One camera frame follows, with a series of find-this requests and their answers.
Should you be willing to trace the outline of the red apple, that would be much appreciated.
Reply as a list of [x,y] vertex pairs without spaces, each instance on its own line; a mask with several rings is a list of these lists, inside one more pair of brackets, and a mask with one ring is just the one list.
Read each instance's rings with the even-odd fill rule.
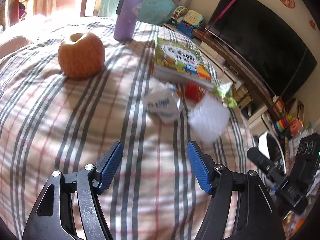
[[76,33],[61,42],[57,58],[67,77],[83,80],[103,69],[105,48],[94,33]]

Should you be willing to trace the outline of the toy cash register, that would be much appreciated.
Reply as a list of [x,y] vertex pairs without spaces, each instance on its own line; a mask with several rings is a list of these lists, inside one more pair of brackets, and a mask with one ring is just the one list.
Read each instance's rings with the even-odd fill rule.
[[193,30],[202,28],[204,16],[194,10],[189,10],[188,8],[180,5],[173,12],[171,22],[176,29],[185,36],[194,38],[195,35],[193,34]]

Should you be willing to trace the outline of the teal cloth covered furniture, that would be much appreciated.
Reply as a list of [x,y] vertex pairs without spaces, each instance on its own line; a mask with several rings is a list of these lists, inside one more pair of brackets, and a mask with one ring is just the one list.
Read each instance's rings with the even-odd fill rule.
[[[116,14],[119,0],[102,0],[98,16],[111,17]],[[144,0],[138,15],[138,21],[163,25],[171,19],[176,9],[172,0]]]

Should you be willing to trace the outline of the purple water bottle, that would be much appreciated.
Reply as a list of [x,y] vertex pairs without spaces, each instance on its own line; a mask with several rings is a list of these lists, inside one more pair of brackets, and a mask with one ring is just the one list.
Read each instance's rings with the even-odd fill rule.
[[131,41],[143,0],[120,0],[116,14],[118,18],[114,29],[114,39]]

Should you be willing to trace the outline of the plaid checkered tablecloth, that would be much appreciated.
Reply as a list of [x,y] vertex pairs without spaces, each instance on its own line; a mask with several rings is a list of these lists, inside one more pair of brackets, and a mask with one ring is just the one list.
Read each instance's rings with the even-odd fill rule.
[[[83,17],[57,25],[32,45],[1,60],[1,218],[18,238],[53,171],[75,172],[124,147],[120,168],[100,196],[115,239],[194,239],[209,196],[191,172],[187,144],[192,104],[183,100],[175,122],[147,111],[155,39],[189,38],[137,23],[133,40],[113,38],[115,20]],[[92,32],[105,46],[105,68],[82,81],[68,79],[57,61],[60,43]]]

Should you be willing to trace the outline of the colourful children's book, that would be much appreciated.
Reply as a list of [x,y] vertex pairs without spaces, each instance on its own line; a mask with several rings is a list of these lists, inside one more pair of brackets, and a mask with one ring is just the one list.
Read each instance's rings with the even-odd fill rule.
[[193,82],[208,90],[214,89],[213,76],[204,64],[199,50],[182,42],[161,37],[155,40],[152,75],[162,81],[187,84]]

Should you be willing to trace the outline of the black flat screen television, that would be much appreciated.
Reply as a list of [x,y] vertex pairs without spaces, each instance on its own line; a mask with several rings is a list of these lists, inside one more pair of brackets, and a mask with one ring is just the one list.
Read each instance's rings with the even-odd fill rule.
[[300,89],[317,66],[296,32],[257,0],[237,0],[210,32],[240,54],[269,91],[284,100]]

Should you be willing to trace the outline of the pink stick leaning on television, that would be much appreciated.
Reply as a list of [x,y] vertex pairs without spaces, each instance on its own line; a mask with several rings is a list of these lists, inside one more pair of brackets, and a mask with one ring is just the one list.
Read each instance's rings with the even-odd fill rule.
[[205,30],[210,31],[210,29],[212,29],[213,26],[216,25],[217,22],[220,21],[223,16],[225,16],[225,14],[227,14],[227,12],[236,2],[237,0],[220,0],[210,20],[208,21],[207,26],[205,27]]

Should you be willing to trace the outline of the white plastic cup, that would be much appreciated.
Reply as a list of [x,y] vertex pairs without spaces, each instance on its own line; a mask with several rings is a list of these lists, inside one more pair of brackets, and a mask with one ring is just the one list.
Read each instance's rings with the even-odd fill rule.
[[171,88],[161,88],[147,94],[143,98],[143,105],[163,123],[177,120],[182,110],[181,99],[176,90]]

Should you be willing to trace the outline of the green crumpled candy wrapper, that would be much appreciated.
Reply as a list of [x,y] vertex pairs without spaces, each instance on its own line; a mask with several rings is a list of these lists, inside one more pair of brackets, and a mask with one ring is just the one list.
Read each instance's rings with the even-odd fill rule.
[[235,108],[237,106],[237,101],[232,95],[232,82],[220,83],[212,92],[214,96],[217,96],[222,104],[228,108]]

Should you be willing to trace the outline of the red small snack packet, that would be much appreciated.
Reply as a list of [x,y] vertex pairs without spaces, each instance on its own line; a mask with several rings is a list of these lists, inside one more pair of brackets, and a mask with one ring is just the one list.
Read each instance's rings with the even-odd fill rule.
[[195,83],[188,83],[186,88],[185,88],[185,92],[184,95],[187,99],[198,103],[202,100],[202,98],[205,95],[205,90],[201,87],[199,87],[197,84]]

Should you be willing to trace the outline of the white trash bin black liner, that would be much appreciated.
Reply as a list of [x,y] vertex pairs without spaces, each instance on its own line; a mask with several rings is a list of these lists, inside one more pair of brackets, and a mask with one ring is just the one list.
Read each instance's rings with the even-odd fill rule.
[[286,175],[285,154],[273,133],[266,131],[259,136],[258,150],[274,163],[282,175]]

